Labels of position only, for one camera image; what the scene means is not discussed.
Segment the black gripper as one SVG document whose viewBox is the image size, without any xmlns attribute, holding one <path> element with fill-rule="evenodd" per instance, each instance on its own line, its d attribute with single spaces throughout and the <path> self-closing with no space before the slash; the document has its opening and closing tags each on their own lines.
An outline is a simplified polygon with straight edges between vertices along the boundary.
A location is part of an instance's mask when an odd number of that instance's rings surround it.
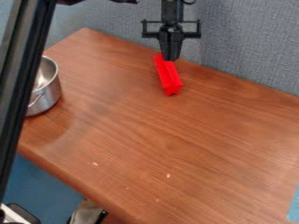
<svg viewBox="0 0 299 224">
<path fill-rule="evenodd" d="M 148 31 L 147 27 L 150 24 L 160 24 L 159 31 Z M 184 31 L 183 25 L 196 25 L 195 31 Z M 180 57 L 183 39 L 199 39 L 202 37 L 202 21 L 183 21 L 175 25 L 167 26 L 162 21 L 142 21 L 143 30 L 142 37 L 150 39 L 159 39 L 160 50 L 164 60 L 175 61 Z M 170 42 L 168 32 L 171 33 L 171 53 L 170 53 Z"/>
</svg>

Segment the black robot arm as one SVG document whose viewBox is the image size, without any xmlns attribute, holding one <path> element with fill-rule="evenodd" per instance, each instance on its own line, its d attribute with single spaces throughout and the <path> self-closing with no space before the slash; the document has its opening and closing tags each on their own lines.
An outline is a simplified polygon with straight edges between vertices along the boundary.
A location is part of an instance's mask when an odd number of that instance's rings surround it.
<svg viewBox="0 0 299 224">
<path fill-rule="evenodd" d="M 196 1 L 186 0 L 162 0 L 162 20 L 143 20 L 142 37 L 146 39 L 158 39 L 163 59 L 176 61 L 180 58 L 183 41 L 186 39 L 199 39 L 202 37 L 202 21 L 183 20 L 183 6 L 195 4 Z M 148 31 L 148 24 L 160 24 L 159 31 Z M 184 31 L 183 24 L 196 24 L 195 31 Z"/>
</svg>

